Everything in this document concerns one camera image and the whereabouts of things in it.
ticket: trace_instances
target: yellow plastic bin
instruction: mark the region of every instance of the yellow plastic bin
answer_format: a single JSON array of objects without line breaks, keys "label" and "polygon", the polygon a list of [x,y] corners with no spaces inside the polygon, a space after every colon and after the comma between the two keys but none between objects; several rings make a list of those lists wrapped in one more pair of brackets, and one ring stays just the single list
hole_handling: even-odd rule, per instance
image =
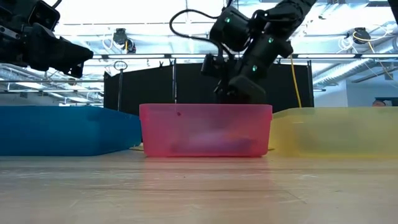
[{"label": "yellow plastic bin", "polygon": [[274,114],[269,147],[292,157],[398,157],[398,108],[296,108]]}]

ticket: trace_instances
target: person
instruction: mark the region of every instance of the person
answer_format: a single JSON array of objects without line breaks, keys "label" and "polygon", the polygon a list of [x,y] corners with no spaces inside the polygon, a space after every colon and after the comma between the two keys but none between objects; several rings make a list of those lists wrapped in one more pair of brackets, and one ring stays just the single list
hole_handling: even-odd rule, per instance
[{"label": "person", "polygon": [[372,106],[386,106],[386,103],[381,100],[375,100],[372,104]]}]

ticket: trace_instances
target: white wall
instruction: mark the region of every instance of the white wall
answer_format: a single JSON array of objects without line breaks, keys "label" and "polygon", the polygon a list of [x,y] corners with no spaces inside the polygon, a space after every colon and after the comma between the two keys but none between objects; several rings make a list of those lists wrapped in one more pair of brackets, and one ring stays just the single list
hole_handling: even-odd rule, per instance
[{"label": "white wall", "polygon": [[337,86],[327,86],[324,92],[314,92],[315,107],[347,107],[346,81],[343,80]]},{"label": "white wall", "polygon": [[348,106],[372,106],[375,97],[398,97],[398,84],[392,85],[348,85]]}]

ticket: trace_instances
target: translucent plastic container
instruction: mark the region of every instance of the translucent plastic container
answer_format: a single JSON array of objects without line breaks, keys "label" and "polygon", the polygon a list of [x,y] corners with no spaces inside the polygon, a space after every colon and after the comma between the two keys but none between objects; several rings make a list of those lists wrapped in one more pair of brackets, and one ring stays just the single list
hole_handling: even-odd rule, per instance
[{"label": "translucent plastic container", "polygon": [[92,106],[0,106],[0,156],[95,156],[141,143],[138,116]]},{"label": "translucent plastic container", "polygon": [[268,151],[272,106],[140,105],[144,152],[151,157],[260,157]]},{"label": "translucent plastic container", "polygon": [[302,108],[274,114],[270,148],[293,157],[398,157],[398,108]]}]

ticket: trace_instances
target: blue plastic bin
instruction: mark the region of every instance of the blue plastic bin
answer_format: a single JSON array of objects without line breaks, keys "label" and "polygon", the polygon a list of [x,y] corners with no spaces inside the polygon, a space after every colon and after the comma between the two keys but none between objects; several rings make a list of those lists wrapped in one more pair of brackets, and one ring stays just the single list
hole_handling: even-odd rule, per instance
[{"label": "blue plastic bin", "polygon": [[95,156],[141,143],[138,116],[92,106],[0,106],[0,156]]}]

